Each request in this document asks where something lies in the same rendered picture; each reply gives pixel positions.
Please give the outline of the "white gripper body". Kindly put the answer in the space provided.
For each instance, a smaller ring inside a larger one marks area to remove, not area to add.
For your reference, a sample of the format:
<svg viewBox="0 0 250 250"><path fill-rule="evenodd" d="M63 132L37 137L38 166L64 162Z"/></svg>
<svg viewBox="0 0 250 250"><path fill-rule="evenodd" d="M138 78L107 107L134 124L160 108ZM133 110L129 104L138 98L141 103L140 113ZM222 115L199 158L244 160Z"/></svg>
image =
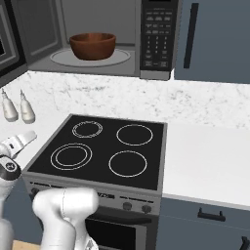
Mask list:
<svg viewBox="0 0 250 250"><path fill-rule="evenodd" d="M28 131L24 134L12 136L9 139L8 146L10 147L11 153L18 153L23 150L28 144L34 141L37 135L34 131Z"/></svg>

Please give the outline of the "blue-grey base cupboard door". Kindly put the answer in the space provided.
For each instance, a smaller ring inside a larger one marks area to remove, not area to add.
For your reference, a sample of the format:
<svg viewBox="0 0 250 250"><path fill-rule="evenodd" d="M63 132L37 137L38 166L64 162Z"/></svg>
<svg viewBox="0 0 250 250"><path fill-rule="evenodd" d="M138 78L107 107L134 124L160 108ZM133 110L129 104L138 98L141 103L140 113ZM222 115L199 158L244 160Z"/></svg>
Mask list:
<svg viewBox="0 0 250 250"><path fill-rule="evenodd" d="M14 239L40 244L42 228L32 210L24 181L19 178L4 205L3 217L13 226Z"/></svg>
<svg viewBox="0 0 250 250"><path fill-rule="evenodd" d="M239 250L242 236L250 230L161 216L156 250Z"/></svg>

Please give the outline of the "black microwave door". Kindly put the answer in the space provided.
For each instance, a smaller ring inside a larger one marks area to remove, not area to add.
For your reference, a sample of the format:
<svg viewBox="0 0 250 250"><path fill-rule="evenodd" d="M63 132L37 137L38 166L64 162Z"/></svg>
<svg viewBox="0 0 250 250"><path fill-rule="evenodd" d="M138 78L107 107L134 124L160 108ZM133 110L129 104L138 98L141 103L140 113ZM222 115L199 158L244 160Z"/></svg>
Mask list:
<svg viewBox="0 0 250 250"><path fill-rule="evenodd" d="M16 0L0 0L0 88L27 72Z"/></svg>

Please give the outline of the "brown wooden bowl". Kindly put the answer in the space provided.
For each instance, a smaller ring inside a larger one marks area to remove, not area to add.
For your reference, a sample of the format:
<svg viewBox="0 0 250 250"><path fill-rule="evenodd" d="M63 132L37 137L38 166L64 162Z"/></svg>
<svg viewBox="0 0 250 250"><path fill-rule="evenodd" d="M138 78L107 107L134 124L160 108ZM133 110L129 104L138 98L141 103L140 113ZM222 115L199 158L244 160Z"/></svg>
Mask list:
<svg viewBox="0 0 250 250"><path fill-rule="evenodd" d="M110 33L81 33L69 38L73 54L79 60L98 61L112 56L116 36Z"/></svg>

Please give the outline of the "grey microwave turntable plate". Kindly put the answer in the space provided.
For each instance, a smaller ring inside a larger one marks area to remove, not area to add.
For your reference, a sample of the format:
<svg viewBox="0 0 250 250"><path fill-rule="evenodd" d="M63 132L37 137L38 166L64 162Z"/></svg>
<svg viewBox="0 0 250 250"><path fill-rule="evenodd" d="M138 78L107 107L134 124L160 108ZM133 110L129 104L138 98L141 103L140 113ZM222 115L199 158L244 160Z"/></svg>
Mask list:
<svg viewBox="0 0 250 250"><path fill-rule="evenodd" d="M73 66L73 67L102 67L110 66L120 63L125 63L131 58L129 52L124 50L115 49L113 54L104 60L86 61L79 60L72 52L71 49L63 49L55 52L51 57L51 61L60 65Z"/></svg>

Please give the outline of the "black oven door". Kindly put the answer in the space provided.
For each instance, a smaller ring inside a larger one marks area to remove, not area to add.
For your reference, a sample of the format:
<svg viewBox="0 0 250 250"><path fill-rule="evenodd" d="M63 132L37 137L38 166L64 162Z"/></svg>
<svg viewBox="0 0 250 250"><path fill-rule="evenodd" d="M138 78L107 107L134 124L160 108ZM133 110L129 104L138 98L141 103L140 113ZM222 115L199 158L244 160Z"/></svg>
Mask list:
<svg viewBox="0 0 250 250"><path fill-rule="evenodd" d="M41 250L154 250L157 215L140 213L150 224L121 225L79 211L76 218L61 209L36 211L43 225Z"/></svg>

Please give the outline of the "grey microwave oven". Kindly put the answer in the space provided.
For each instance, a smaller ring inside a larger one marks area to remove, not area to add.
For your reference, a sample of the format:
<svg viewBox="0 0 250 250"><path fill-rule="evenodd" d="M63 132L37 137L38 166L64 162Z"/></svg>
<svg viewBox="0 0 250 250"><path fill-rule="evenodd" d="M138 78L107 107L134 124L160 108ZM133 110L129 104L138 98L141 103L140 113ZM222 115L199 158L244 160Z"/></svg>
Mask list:
<svg viewBox="0 0 250 250"><path fill-rule="evenodd" d="M27 68L33 71L168 80L173 68L179 0L16 0ZM123 63L73 67L50 57L81 33L111 33Z"/></svg>

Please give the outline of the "white squeeze bottle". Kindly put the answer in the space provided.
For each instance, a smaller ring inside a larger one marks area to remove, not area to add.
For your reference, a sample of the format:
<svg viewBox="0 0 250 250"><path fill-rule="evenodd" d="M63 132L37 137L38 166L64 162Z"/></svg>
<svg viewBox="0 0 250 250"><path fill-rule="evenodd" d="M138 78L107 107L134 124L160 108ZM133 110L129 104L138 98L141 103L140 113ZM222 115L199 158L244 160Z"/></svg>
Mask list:
<svg viewBox="0 0 250 250"><path fill-rule="evenodd" d="M2 91L2 98L4 117L9 122L17 121L19 119L19 114L5 91Z"/></svg>
<svg viewBox="0 0 250 250"><path fill-rule="evenodd" d="M35 121L35 113L24 92L21 92L21 118L26 124L31 124Z"/></svg>

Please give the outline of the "black hob stove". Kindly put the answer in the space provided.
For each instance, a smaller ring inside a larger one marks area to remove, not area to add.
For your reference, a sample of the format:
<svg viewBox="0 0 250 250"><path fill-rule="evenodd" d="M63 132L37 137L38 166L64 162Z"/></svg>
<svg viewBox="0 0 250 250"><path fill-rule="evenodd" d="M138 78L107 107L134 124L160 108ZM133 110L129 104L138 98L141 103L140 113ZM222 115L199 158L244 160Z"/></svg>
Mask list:
<svg viewBox="0 0 250 250"><path fill-rule="evenodd" d="M26 188L93 188L100 207L159 217L165 123L70 114L22 172Z"/></svg>

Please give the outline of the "blue-grey drawer front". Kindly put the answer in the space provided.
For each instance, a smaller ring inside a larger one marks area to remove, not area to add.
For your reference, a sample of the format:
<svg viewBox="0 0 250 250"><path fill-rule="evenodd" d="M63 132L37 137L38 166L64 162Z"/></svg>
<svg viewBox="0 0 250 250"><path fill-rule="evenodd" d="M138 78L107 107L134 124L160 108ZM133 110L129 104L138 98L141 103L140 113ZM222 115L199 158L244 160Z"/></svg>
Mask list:
<svg viewBox="0 0 250 250"><path fill-rule="evenodd" d="M224 222L218 222L198 218L197 213L199 209L202 209L203 213L210 214L219 214L219 212L222 211L226 220ZM160 214L162 216L191 220L200 223L250 230L250 211L247 210L163 197L161 199Z"/></svg>

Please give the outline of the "blue-grey wall cupboard door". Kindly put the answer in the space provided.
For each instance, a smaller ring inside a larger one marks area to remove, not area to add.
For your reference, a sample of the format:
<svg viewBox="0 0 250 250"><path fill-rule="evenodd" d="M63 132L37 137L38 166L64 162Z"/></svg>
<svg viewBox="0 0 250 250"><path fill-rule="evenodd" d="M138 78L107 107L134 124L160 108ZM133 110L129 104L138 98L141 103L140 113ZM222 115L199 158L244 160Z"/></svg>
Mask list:
<svg viewBox="0 0 250 250"><path fill-rule="evenodd" d="M192 3L199 8L190 67L185 69ZM175 78L250 84L250 0L183 0Z"/></svg>

